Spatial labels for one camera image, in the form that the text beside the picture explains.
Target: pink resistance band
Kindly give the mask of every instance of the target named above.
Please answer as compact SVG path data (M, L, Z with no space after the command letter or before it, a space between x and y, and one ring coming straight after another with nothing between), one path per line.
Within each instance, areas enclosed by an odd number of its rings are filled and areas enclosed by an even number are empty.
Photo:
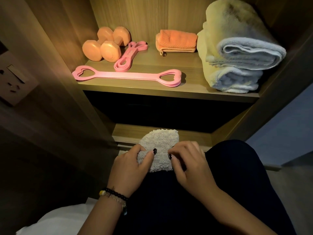
M90 77L80 77L84 70L94 71L94 75ZM99 72L93 67L89 66L78 66L75 71L73 71L73 76L76 81L87 81L93 78L114 78L114 79L130 79L130 80L147 80L147 81L158 81L164 86L176 87L180 85L182 79L182 72L177 69L167 70L161 73L130 73L130 72ZM173 81L164 81L160 77L174 74Z
M114 69L116 72L127 72L131 68L131 61L138 53L138 51L147 50L148 45L144 41L130 42L128 43L128 48L119 60L114 64Z

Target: orange dumbbell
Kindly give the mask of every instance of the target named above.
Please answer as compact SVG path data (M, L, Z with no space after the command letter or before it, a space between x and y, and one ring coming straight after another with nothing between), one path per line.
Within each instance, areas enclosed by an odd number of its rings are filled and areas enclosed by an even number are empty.
M101 27L97 33L98 41L87 40L83 44L83 52L85 56L91 61L100 61L102 59L102 54L100 47L105 41L113 41L113 31L109 27Z
M100 47L101 55L105 60L115 63L121 57L120 46L127 46L131 40L129 31L124 27L116 27L113 40L106 40Z

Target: rolled towel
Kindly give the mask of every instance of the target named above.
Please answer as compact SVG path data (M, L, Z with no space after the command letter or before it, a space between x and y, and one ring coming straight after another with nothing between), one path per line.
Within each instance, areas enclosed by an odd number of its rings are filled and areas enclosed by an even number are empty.
M212 88L224 92L247 93L259 87L258 80L263 74L261 70L217 67L205 61L207 47L204 30L198 33L197 50L202 60L204 77Z
M253 7L240 0L217 0L206 10L206 61L250 70L275 67L286 56Z
M160 52L194 52L197 35L178 30L161 30L156 35L156 47Z

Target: shelf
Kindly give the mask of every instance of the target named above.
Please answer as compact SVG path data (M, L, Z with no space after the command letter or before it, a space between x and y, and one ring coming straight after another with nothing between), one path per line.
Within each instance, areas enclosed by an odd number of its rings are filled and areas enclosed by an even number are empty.
M160 129L157 127L116 124L112 137L118 144L132 146L139 143L139 140L152 130ZM204 151L212 146L210 133L202 133L187 130L178 130L179 141L197 141Z
M98 71L114 71L113 63L106 60L100 62L88 61L86 65ZM258 93L233 94L220 92L209 86L204 78L202 62L198 53L167 53L163 57L155 46L149 46L145 51L137 53L129 72L160 73L169 69L182 71L182 83L178 87L166 87L156 81L100 79L78 82L82 90L106 91L128 94L169 96L180 98L250 102L254 103ZM90 76L92 71L84 71L81 76Z

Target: electrical outlet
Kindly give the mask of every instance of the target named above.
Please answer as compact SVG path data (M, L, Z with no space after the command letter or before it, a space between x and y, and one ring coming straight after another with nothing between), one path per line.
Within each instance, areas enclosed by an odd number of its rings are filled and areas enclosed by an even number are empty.
M38 82L9 52L0 55L0 97L11 106L25 98Z

